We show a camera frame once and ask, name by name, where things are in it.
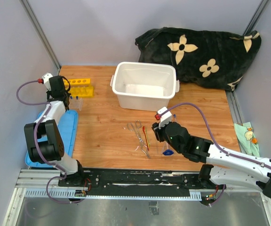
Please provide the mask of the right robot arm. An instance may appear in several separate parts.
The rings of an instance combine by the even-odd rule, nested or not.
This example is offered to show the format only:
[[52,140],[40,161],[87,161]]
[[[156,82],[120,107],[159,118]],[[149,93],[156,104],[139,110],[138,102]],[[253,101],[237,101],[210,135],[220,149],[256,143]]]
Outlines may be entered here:
[[211,140],[192,136],[176,122],[164,126],[152,125],[159,142],[167,142],[177,153],[192,162],[203,163],[198,183],[234,185],[261,191],[271,198],[271,158],[254,157],[215,144]]

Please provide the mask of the white plastic bin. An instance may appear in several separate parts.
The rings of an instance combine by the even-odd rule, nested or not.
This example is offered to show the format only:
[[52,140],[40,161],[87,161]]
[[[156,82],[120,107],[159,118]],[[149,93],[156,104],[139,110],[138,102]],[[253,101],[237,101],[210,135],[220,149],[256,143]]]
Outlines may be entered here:
[[119,63],[110,86],[121,108],[154,112],[167,107],[180,89],[174,67],[136,62]]

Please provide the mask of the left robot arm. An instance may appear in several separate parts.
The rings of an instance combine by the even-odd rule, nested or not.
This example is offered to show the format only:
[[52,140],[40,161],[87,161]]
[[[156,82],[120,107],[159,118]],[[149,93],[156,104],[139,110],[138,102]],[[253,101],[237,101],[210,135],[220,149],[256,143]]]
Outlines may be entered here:
[[65,153],[58,124],[69,110],[70,88],[66,88],[63,76],[44,74],[36,80],[45,85],[47,101],[42,115],[24,126],[27,150],[32,162],[45,163],[61,172],[59,186],[81,186],[86,175],[80,162]]

